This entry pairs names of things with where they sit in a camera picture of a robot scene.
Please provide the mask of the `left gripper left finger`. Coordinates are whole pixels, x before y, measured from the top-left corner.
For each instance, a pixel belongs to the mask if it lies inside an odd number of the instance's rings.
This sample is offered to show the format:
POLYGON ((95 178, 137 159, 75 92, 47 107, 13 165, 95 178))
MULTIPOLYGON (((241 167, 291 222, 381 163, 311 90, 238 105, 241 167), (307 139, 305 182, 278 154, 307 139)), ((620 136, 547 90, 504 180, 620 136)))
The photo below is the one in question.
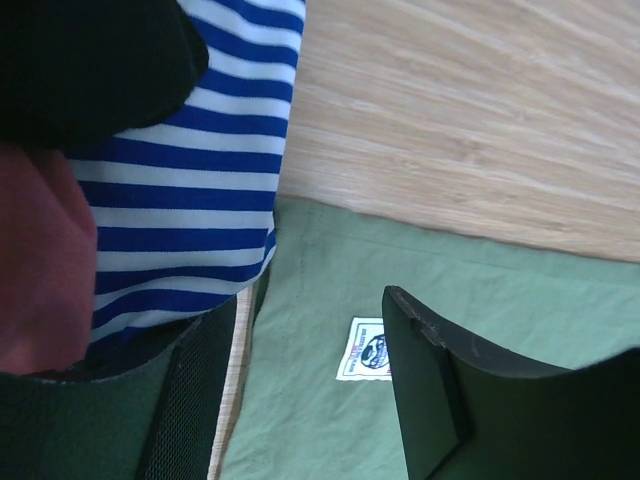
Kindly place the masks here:
POLYGON ((4 479, 204 479, 235 302, 64 372, 1 376, 4 479))

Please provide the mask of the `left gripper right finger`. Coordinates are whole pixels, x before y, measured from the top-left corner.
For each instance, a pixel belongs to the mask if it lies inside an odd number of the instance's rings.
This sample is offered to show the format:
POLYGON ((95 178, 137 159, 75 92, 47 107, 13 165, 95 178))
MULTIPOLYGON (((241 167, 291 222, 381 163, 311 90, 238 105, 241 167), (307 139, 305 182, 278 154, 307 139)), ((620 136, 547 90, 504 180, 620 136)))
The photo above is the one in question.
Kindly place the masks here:
POLYGON ((501 347, 389 286, 382 313, 412 479, 635 479, 639 351, 571 370, 501 347))

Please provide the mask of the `olive green printed tank top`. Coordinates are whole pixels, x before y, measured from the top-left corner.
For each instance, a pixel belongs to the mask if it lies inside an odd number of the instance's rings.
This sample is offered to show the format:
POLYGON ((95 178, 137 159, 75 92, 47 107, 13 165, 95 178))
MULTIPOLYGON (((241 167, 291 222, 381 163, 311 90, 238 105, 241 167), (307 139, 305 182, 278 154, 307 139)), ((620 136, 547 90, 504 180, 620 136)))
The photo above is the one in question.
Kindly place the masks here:
POLYGON ((635 479, 639 269, 276 210, 225 479, 635 479))

